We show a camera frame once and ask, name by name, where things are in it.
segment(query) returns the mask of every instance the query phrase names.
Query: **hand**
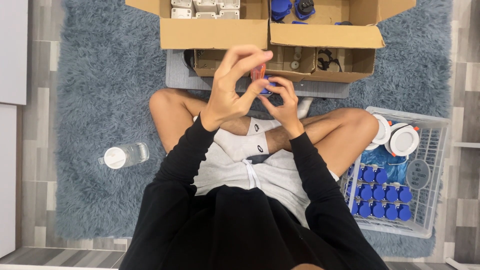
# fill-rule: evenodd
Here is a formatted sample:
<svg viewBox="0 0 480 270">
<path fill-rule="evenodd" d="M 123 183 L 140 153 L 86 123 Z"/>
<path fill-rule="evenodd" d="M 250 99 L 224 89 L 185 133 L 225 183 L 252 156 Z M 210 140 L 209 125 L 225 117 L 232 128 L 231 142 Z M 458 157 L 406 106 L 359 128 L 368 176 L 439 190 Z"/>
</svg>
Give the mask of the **hand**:
<svg viewBox="0 0 480 270">
<path fill-rule="evenodd" d="M 268 112 L 282 124 L 282 126 L 287 131 L 290 139 L 294 139 L 302 135 L 305 131 L 303 129 L 303 125 L 300 123 L 300 120 L 297 116 L 297 104 L 299 98 L 297 97 L 297 95 L 295 95 L 293 83 L 282 77 L 270 77 L 268 78 L 268 80 L 270 82 L 281 85 L 268 85 L 266 89 L 271 92 L 280 94 L 283 99 L 283 105 L 275 107 L 266 97 L 258 96 L 258 98 L 262 101 Z"/>
<path fill-rule="evenodd" d="M 255 45 L 233 46 L 226 52 L 215 72 L 210 99 L 201 112 L 206 130 L 216 130 L 222 123 L 248 113 L 255 97 L 269 82 L 265 79 L 252 82 L 241 97 L 235 93 L 235 84 L 247 71 L 272 57 L 271 51 L 262 51 Z"/>
</svg>

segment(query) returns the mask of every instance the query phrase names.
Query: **black shirt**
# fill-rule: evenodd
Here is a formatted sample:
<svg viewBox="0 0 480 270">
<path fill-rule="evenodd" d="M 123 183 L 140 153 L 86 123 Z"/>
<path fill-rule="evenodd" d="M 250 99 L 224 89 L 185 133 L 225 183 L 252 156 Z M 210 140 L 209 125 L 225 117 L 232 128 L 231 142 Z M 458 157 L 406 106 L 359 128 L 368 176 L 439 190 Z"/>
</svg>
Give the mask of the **black shirt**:
<svg viewBox="0 0 480 270">
<path fill-rule="evenodd" d="M 311 201 L 305 211 L 310 229 L 258 188 L 223 185 L 195 196 L 193 177 L 215 133 L 199 117 L 164 159 L 145 188 L 121 270 L 290 270 L 301 263 L 326 270 L 388 269 L 306 133 L 290 143 Z"/>
</svg>

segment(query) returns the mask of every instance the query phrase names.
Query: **gray fluffy rug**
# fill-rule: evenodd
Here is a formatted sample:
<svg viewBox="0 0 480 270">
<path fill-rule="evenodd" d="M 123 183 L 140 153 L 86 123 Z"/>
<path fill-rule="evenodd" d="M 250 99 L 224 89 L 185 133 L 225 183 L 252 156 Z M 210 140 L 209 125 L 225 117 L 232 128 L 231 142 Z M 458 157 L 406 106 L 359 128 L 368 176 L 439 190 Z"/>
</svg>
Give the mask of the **gray fluffy rug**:
<svg viewBox="0 0 480 270">
<path fill-rule="evenodd" d="M 149 97 L 165 87 L 158 17 L 123 0 L 64 0 L 64 8 L 56 232 L 131 236 L 142 191 L 165 156 L 148 110 Z M 309 114 L 376 106 L 448 117 L 451 9 L 451 0 L 417 0 L 416 8 L 381 22 L 387 46 L 377 50 L 375 74 L 353 83 L 347 99 L 316 99 Z M 253 109 L 265 111 L 258 102 Z M 132 142 L 148 144 L 147 162 L 121 170 L 98 164 L 107 148 Z M 424 257 L 435 244 L 435 237 L 364 233 L 382 256 Z"/>
</svg>

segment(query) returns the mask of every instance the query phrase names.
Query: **plastic crate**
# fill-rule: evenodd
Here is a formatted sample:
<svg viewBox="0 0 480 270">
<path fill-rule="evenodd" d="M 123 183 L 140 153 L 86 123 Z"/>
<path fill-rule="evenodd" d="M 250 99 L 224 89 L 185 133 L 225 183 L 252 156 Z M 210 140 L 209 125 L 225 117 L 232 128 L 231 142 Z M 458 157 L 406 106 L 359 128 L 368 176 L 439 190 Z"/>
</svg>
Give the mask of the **plastic crate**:
<svg viewBox="0 0 480 270">
<path fill-rule="evenodd" d="M 361 229 L 380 231 L 386 233 L 396 233 L 419 238 L 430 238 L 432 235 L 433 222 L 435 220 L 435 210 L 440 187 L 440 178 L 442 176 L 444 153 L 448 151 L 448 138 L 450 134 L 450 120 L 427 115 L 408 113 L 396 110 L 387 110 L 376 107 L 368 107 L 366 111 L 371 114 L 380 114 L 387 120 L 414 123 L 419 127 L 418 133 L 420 142 L 417 149 L 410 154 L 407 165 L 414 160 L 423 160 L 430 170 L 428 177 L 421 184 L 414 180 L 405 180 L 404 185 L 410 187 L 412 200 L 408 203 L 412 217 L 408 221 L 389 220 L 369 216 L 367 218 L 354 215 L 357 224 Z M 357 177 L 359 173 L 361 156 L 355 161 L 353 175 L 347 177 L 345 173 L 342 176 L 341 190 L 347 199 L 344 183 L 352 181 L 351 194 L 355 194 L 357 187 Z M 353 206 L 350 200 L 348 207 Z"/>
</svg>

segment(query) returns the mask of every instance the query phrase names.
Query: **hairy leg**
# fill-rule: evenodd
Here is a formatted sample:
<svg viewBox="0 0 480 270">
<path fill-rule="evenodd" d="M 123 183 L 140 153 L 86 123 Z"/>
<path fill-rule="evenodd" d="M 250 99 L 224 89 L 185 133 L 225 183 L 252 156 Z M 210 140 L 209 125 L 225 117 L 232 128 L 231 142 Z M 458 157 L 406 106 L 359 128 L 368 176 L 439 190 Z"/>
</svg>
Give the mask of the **hairy leg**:
<svg viewBox="0 0 480 270">
<path fill-rule="evenodd" d="M 150 98 L 150 113 L 165 151 L 169 153 L 177 145 L 185 130 L 193 124 L 206 106 L 206 101 L 188 93 L 186 90 L 165 88 L 155 92 Z M 250 117 L 223 123 L 220 127 L 235 135 L 246 135 Z"/>
<path fill-rule="evenodd" d="M 372 142 L 378 132 L 378 121 L 361 109 L 337 109 L 327 114 L 302 121 L 305 132 L 328 165 L 341 175 Z M 291 151 L 288 135 L 283 127 L 265 133 L 268 151 Z"/>
</svg>

